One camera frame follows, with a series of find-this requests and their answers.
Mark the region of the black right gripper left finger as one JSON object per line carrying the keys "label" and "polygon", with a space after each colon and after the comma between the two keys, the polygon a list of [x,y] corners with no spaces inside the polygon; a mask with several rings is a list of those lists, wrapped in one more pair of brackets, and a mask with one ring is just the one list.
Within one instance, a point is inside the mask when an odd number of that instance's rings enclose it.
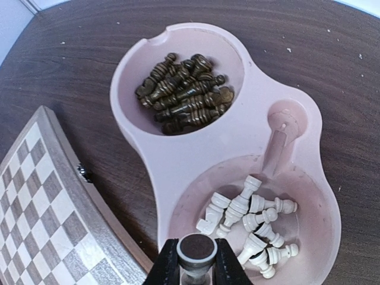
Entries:
{"label": "black right gripper left finger", "polygon": [[180,266],[177,245],[179,239],[168,239],[148,273],[144,285],[179,285]]}

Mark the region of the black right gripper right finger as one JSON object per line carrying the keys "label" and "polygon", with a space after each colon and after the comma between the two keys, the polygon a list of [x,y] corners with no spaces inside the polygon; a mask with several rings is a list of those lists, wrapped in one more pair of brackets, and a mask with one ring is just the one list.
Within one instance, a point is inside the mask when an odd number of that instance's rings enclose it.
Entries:
{"label": "black right gripper right finger", "polygon": [[214,284],[252,285],[226,239],[215,239]]}

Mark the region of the white queen piece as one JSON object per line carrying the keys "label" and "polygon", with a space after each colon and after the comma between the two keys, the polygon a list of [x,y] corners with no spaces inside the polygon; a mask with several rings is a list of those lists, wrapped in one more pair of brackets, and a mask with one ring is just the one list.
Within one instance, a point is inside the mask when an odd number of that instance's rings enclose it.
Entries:
{"label": "white queen piece", "polygon": [[176,247],[183,274],[181,284],[211,284],[209,274],[218,250],[216,241],[201,233],[182,237]]}

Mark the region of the pink double bowl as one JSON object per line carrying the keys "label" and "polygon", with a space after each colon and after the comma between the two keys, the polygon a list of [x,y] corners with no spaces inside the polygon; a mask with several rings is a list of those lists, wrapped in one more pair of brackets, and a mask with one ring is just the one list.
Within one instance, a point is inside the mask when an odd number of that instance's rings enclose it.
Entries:
{"label": "pink double bowl", "polygon": [[[165,136],[152,111],[141,106],[135,89],[156,63],[174,52],[179,59],[196,53],[227,76],[235,98],[229,110],[194,132]],[[264,183],[259,194],[296,201],[273,229],[299,246],[282,259],[273,278],[251,264],[254,284],[322,284],[330,273],[341,239],[337,200],[321,163],[322,116],[305,92],[262,72],[243,43],[228,31],[204,23],[168,26],[141,39],[121,59],[110,86],[110,104],[119,129],[142,158],[157,206],[157,246],[195,231],[216,191],[233,198],[250,175]]]}

